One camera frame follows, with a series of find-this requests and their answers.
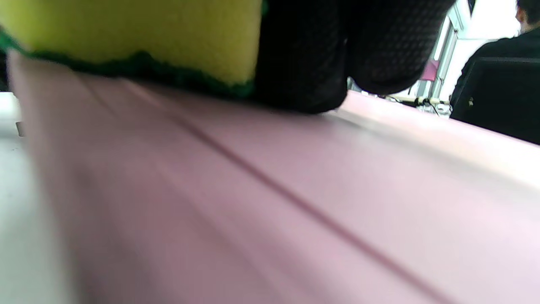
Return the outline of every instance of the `black chair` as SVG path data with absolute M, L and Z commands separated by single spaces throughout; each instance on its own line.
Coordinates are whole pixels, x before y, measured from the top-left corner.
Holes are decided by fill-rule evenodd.
M 450 118 L 540 144 L 540 60 L 479 58 Z

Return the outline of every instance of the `person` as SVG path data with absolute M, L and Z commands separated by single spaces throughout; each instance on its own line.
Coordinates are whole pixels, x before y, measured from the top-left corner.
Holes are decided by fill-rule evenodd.
M 456 83 L 450 104 L 455 105 L 459 92 L 465 86 L 465 79 L 475 60 L 481 57 L 537 58 L 540 59 L 540 0 L 517 0 L 516 18 L 519 21 L 520 35 L 503 38 L 480 47 L 463 67 L 461 77 Z

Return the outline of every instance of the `black jacket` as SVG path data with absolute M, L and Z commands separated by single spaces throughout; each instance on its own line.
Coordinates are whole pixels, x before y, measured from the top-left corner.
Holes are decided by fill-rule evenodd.
M 463 70 L 461 77 L 457 80 L 454 94 L 450 104 L 457 102 L 457 92 L 465 85 L 465 78 L 470 73 L 474 61 L 481 57 L 506 57 L 506 58 L 533 58 L 540 59 L 540 29 L 524 33 L 514 38 L 503 38 L 501 40 L 486 43 L 474 53 Z

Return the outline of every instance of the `pink surface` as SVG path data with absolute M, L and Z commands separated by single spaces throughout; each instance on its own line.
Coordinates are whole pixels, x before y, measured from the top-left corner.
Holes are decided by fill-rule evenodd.
M 354 93 L 306 117 L 10 66 L 92 302 L 540 300 L 536 147 Z

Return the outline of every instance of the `cable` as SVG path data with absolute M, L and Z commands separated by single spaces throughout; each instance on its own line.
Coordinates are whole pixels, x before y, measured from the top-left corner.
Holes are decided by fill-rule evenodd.
M 429 103 L 431 105 L 431 107 L 433 108 L 433 111 L 435 111 L 435 114 L 437 114 L 437 116 L 441 117 L 441 115 L 438 113 L 437 111 L 437 108 L 432 104 L 432 103 Z

